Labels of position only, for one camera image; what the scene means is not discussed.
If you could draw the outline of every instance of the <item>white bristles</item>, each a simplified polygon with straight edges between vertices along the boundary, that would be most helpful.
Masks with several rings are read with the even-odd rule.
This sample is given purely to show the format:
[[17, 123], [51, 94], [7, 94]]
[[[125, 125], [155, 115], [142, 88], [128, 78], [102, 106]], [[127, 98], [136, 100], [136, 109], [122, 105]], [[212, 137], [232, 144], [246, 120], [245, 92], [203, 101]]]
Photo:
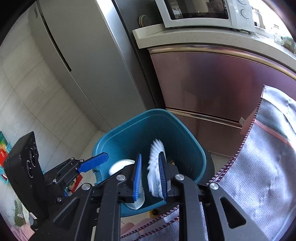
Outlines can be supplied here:
[[149, 166], [147, 168], [147, 170], [149, 171], [147, 175], [149, 191], [151, 192], [152, 196], [161, 198], [163, 198], [163, 194], [161, 191], [158, 155], [162, 151], [165, 155], [165, 148], [163, 146], [163, 143], [160, 140], [154, 140], [151, 144], [150, 156], [148, 161]]

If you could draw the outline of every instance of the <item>microwave window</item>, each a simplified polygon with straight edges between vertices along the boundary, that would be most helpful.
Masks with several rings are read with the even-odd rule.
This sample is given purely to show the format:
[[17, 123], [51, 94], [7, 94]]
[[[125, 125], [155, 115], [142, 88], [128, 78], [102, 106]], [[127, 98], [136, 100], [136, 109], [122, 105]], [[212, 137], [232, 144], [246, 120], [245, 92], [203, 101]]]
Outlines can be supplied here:
[[164, 0], [172, 20], [182, 18], [228, 19], [224, 0]]

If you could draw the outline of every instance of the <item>freezer drawer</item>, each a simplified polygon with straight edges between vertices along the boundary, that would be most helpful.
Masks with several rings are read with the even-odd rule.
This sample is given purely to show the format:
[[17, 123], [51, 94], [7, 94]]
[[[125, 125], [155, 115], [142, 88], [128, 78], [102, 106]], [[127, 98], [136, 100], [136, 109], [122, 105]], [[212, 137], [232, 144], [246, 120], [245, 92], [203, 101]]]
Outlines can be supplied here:
[[[203, 51], [214, 52], [213, 48], [229, 49], [207, 46]], [[269, 61], [261, 56], [252, 56], [259, 62], [260, 59]], [[278, 88], [296, 99], [294, 79], [249, 59], [205, 52], [157, 53], [151, 54], [151, 58], [167, 108], [238, 122], [241, 117], [246, 119], [257, 107], [263, 85]], [[283, 66], [279, 69], [295, 75]]]
[[175, 115], [209, 152], [234, 156], [244, 140], [240, 129], [206, 120]]

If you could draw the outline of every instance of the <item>teal bucket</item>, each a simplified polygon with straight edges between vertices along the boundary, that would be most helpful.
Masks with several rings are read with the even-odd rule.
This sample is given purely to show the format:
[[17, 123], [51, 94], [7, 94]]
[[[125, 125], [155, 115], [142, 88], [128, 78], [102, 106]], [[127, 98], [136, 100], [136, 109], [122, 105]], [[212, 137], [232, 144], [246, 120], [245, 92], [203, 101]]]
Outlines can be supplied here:
[[106, 152], [107, 162], [94, 168], [97, 183], [109, 177], [110, 167], [122, 159], [136, 158], [142, 155], [142, 183], [145, 202], [138, 210], [121, 205], [121, 217], [156, 209], [166, 202], [151, 195], [147, 183], [147, 167], [150, 145], [159, 139], [165, 147], [168, 161], [173, 160], [180, 173], [198, 183], [206, 170], [206, 156], [191, 132], [173, 114], [163, 109], [148, 110], [106, 133], [94, 146], [92, 155]]

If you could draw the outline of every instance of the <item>kitchen counter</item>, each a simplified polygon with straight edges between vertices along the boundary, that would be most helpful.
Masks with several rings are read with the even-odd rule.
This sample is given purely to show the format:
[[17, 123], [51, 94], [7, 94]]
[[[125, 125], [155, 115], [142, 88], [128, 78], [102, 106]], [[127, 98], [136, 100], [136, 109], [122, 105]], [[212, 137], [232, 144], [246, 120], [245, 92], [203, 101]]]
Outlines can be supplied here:
[[231, 46], [267, 57], [296, 73], [296, 56], [286, 48], [258, 34], [218, 28], [167, 29], [164, 24], [135, 29], [133, 34], [140, 49], [183, 43]]

